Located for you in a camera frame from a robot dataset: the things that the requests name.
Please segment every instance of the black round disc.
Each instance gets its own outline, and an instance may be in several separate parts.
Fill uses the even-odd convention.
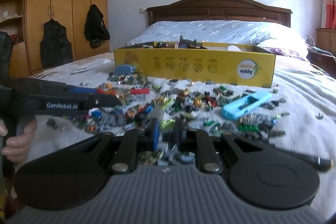
[[[302,160],[274,150],[242,153],[230,169],[228,183],[255,206],[288,210],[310,204],[320,184],[318,173]]]
[[[78,206],[97,195],[105,173],[90,154],[62,151],[22,166],[14,177],[19,199],[42,210]]]

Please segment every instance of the yellow box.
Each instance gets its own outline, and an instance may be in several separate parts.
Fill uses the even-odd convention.
[[[166,79],[212,80],[217,83],[271,86],[275,55],[255,45],[203,42],[206,49],[176,48],[175,42],[147,42],[114,50],[115,65],[129,64],[146,76]]]

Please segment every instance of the wooden headboard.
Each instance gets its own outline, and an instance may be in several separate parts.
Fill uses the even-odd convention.
[[[150,7],[148,26],[158,21],[242,20],[275,22],[291,26],[292,11],[253,0],[180,0]]]

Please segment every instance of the human hand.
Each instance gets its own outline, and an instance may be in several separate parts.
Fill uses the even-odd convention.
[[[7,139],[6,146],[2,149],[2,155],[6,156],[11,162],[24,162],[31,148],[31,142],[35,137],[36,128],[37,120],[36,117],[34,117],[34,119],[25,126],[24,134]],[[0,120],[0,135],[6,136],[7,133],[4,123]]]

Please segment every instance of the metal bolt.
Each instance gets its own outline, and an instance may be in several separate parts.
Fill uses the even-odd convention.
[[[128,165],[123,163],[117,163],[112,165],[112,169],[117,172],[125,172],[128,170]]]
[[[217,172],[219,170],[219,165],[215,163],[205,164],[204,169],[209,172]]]

